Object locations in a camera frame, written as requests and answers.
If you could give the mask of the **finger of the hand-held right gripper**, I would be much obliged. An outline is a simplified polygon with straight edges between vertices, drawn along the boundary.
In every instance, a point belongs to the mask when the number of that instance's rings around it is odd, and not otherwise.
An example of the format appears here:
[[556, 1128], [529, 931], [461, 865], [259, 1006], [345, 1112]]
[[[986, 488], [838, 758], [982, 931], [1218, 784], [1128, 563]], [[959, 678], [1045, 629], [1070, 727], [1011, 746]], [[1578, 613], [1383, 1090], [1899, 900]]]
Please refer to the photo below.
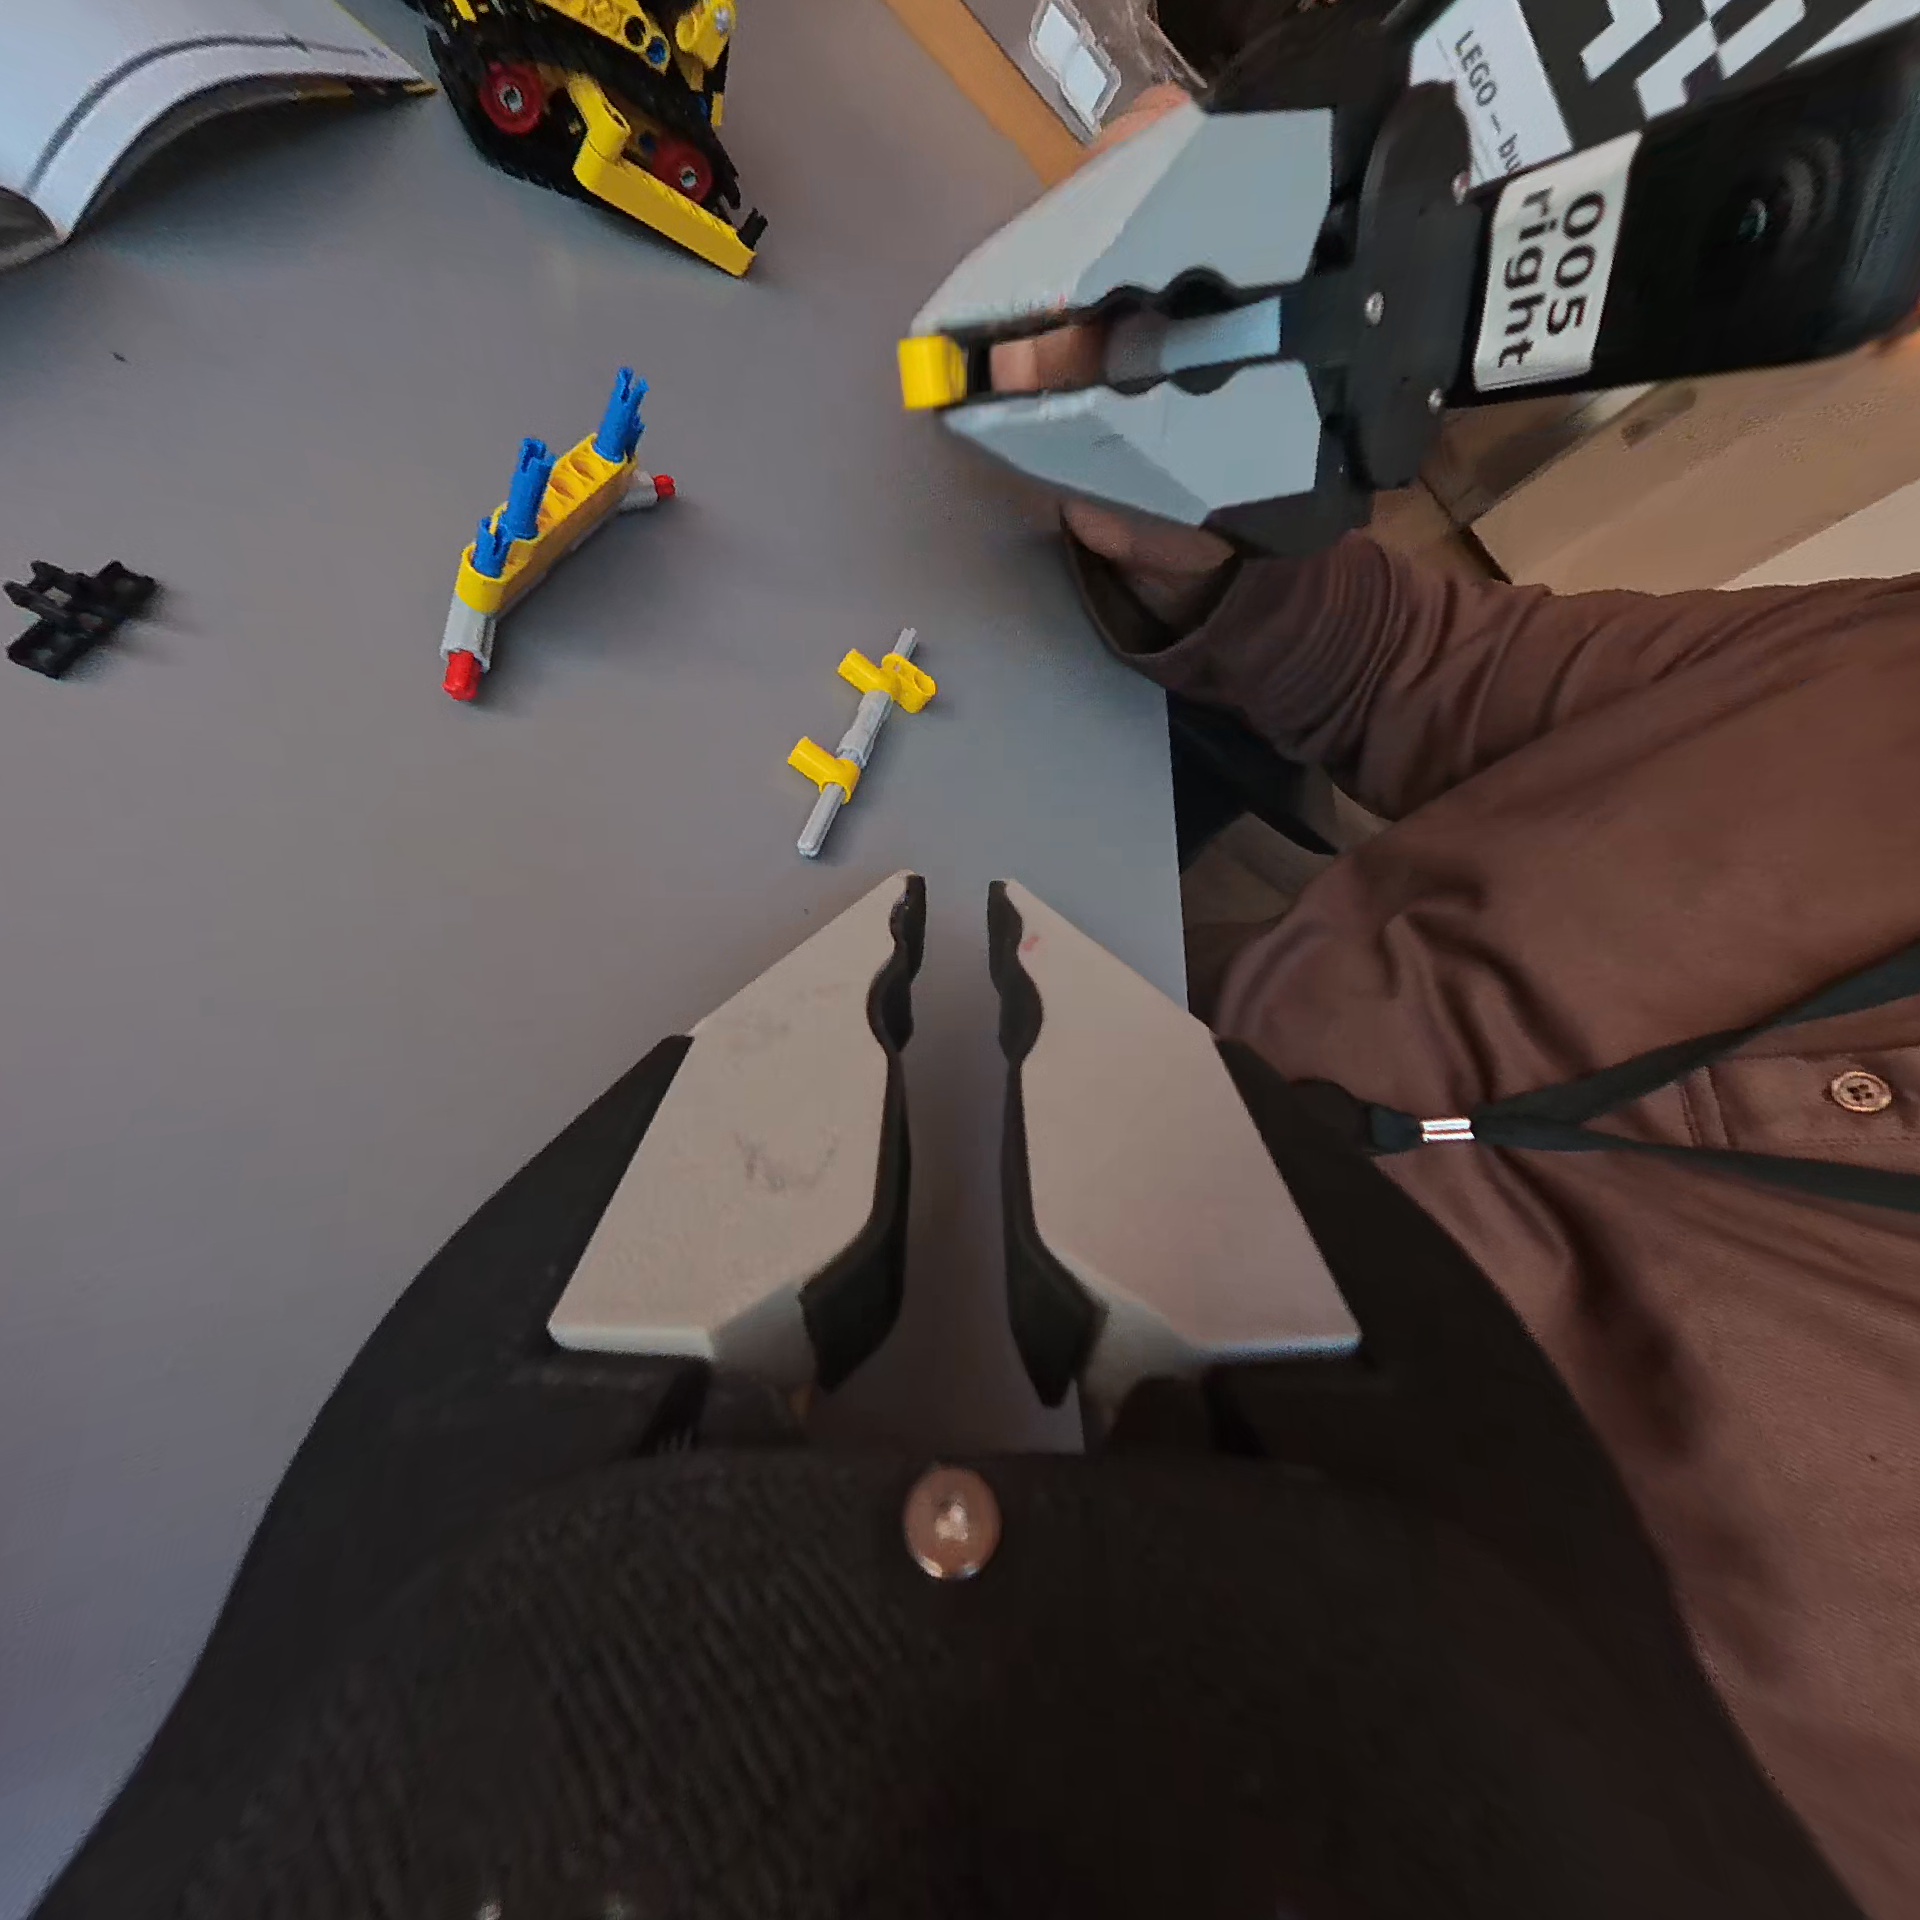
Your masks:
[[1238, 301], [1103, 324], [1099, 382], [971, 399], [947, 429], [1059, 493], [1203, 526], [1310, 496], [1323, 407], [1310, 369], [1284, 357], [1284, 301]]
[[1188, 103], [982, 240], [910, 337], [1008, 340], [1117, 296], [1163, 296], [1185, 277], [1234, 293], [1297, 283], [1331, 208], [1331, 145], [1331, 109]]

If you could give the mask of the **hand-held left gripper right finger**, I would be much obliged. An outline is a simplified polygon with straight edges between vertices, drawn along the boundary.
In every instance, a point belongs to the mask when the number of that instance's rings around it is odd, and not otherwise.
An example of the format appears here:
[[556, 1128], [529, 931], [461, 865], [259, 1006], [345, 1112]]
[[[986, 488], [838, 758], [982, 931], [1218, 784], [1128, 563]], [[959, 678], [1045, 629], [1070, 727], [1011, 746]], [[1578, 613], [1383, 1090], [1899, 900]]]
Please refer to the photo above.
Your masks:
[[1354, 1309], [1207, 1027], [1011, 879], [989, 886], [986, 950], [1005, 1313], [1082, 1449], [1144, 1389], [1354, 1362]]

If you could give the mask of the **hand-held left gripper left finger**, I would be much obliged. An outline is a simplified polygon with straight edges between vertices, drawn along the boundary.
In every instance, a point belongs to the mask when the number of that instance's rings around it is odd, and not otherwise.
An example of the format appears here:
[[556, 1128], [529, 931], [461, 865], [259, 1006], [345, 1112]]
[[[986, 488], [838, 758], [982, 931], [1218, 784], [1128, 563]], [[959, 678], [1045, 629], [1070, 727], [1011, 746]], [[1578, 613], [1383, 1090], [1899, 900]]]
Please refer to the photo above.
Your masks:
[[837, 1390], [904, 1290], [902, 1054], [923, 875], [898, 872], [705, 1015], [574, 1264], [567, 1352]]

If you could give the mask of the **grey lego axle yellow connectors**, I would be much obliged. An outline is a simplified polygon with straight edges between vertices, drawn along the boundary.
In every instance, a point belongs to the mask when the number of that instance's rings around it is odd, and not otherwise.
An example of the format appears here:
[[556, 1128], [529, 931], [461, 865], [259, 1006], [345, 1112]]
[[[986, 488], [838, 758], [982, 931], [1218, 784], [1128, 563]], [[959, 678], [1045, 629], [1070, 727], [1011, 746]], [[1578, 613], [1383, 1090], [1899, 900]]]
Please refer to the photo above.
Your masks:
[[825, 849], [830, 831], [853, 804], [888, 722], [894, 715], [922, 715], [937, 698], [932, 677], [917, 663], [915, 626], [902, 626], [890, 649], [879, 660], [862, 649], [843, 652], [837, 677], [856, 691], [849, 727], [832, 747], [801, 737], [787, 755], [787, 768], [813, 787], [813, 804], [795, 835], [803, 860], [815, 860]]

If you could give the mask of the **person's right forearm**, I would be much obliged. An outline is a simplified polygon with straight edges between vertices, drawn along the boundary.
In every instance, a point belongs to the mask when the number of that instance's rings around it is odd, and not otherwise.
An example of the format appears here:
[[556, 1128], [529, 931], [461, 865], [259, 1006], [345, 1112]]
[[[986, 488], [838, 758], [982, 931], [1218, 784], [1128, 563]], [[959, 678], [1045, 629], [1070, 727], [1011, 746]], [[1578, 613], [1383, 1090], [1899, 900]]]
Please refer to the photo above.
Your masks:
[[1227, 563], [1168, 620], [1066, 563], [1120, 663], [1383, 824], [1203, 936], [1218, 1009], [1417, 968], [1768, 995], [1916, 942], [1916, 577], [1550, 596], [1354, 535]]

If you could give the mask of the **yellow black lego bulldozer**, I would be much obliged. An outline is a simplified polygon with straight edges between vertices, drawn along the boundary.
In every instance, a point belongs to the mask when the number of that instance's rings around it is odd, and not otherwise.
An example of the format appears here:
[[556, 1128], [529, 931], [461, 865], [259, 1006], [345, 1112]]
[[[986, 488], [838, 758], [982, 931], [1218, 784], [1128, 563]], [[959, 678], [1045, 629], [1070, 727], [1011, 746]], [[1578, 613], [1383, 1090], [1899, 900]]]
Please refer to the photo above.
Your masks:
[[767, 218], [720, 145], [736, 5], [415, 5], [442, 95], [504, 173], [744, 277]]

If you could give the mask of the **yellow lego beam blue pins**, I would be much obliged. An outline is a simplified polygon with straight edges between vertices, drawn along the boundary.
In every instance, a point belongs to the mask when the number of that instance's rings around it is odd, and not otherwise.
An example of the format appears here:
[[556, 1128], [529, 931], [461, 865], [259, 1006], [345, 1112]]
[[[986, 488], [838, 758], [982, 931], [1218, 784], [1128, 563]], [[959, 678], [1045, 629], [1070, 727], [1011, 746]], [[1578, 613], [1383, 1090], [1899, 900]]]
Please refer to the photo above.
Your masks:
[[563, 451], [538, 437], [518, 445], [505, 500], [481, 517], [454, 572], [442, 635], [442, 689], [454, 702], [481, 695], [500, 620], [579, 546], [614, 517], [657, 510], [680, 493], [669, 475], [639, 465], [646, 392], [646, 379], [619, 365], [587, 437]]

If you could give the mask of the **black lego track links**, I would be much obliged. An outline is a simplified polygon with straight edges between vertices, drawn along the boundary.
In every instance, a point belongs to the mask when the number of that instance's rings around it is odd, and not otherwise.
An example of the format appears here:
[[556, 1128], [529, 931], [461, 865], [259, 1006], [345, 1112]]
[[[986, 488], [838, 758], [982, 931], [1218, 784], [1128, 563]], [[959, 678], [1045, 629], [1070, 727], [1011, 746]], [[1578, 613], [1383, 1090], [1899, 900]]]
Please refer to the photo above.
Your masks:
[[30, 577], [2, 580], [2, 597], [30, 617], [30, 626], [7, 644], [7, 660], [45, 678], [65, 678], [125, 625], [154, 611], [159, 580], [122, 563], [96, 572], [32, 563]]

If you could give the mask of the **lego instruction booklet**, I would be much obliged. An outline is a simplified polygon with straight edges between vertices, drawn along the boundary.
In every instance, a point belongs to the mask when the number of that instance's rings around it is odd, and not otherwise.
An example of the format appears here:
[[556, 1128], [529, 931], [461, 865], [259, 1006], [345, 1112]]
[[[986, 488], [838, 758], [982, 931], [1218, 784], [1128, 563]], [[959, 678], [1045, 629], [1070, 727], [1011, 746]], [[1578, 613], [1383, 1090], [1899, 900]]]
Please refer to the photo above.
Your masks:
[[2, 271], [214, 118], [430, 82], [340, 5], [2, 5]]

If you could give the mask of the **person's right hand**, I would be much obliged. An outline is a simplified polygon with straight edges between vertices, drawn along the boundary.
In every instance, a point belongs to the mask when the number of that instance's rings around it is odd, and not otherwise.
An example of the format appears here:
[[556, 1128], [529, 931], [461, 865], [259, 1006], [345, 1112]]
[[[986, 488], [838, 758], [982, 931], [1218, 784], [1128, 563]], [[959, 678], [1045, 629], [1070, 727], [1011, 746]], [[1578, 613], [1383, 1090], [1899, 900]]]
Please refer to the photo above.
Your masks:
[[[1002, 340], [989, 349], [989, 387], [998, 394], [1077, 392], [1108, 374], [1108, 324], [1066, 324]], [[1082, 496], [1062, 500], [1062, 524], [1077, 546], [1117, 567], [1128, 596], [1163, 625], [1188, 629], [1227, 586], [1234, 550], [1207, 533], [1108, 510]]]

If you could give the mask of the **small clear plastic packet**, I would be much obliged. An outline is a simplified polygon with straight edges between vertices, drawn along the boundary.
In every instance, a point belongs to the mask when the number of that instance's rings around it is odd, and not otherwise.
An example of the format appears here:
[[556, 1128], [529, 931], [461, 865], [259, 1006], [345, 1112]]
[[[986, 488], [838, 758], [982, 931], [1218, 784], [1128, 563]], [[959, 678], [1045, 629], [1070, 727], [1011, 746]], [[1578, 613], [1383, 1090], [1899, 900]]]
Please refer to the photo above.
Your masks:
[[1090, 20], [1074, 5], [1037, 5], [1027, 22], [1027, 56], [1059, 95], [1065, 122], [1087, 137], [1099, 133], [1120, 95], [1120, 70]]

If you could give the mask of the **grey table with wooden edge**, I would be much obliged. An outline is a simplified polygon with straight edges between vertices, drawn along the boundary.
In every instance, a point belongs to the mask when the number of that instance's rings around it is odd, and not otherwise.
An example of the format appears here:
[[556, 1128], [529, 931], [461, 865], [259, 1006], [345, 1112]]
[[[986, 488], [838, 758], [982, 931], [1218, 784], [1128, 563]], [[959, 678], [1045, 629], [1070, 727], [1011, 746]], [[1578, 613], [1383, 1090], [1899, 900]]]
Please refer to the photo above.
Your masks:
[[1037, 5], [888, 5], [888, 14], [940, 67], [976, 113], [1030, 168], [1042, 184], [1062, 184], [1083, 150], [1144, 95], [1179, 88], [1199, 95], [1201, 76], [1163, 33], [1156, 5], [1074, 5], [1117, 60], [1120, 95], [1099, 133], [1065, 122], [1059, 95], [1027, 56], [1027, 22]]

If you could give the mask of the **framed sign with black pattern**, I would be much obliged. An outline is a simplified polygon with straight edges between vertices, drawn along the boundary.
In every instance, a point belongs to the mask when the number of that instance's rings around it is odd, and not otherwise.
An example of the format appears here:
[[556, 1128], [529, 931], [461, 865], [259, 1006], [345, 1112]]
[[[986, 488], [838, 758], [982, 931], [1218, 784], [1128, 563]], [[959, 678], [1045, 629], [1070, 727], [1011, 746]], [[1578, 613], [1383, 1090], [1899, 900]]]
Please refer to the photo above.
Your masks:
[[1448, 5], [1411, 51], [1445, 82], [1472, 181], [1595, 146], [1916, 16], [1916, 5]]

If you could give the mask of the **person's torso in brown shirt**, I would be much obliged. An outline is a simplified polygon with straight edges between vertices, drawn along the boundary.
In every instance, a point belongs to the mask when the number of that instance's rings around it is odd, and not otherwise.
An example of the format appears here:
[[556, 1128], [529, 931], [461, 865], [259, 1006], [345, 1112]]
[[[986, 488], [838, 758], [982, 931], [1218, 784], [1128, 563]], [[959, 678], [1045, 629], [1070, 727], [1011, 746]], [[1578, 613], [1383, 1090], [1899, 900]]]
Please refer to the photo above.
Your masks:
[[[1203, 919], [1188, 995], [1285, 1079], [1419, 1117], [1747, 1028], [1916, 936], [1916, 819], [1680, 860], [1414, 824], [1273, 920]], [[1916, 1917], [1916, 1219], [1639, 1153], [1414, 1150], [1617, 1459], [1705, 1665], [1870, 1917]]]

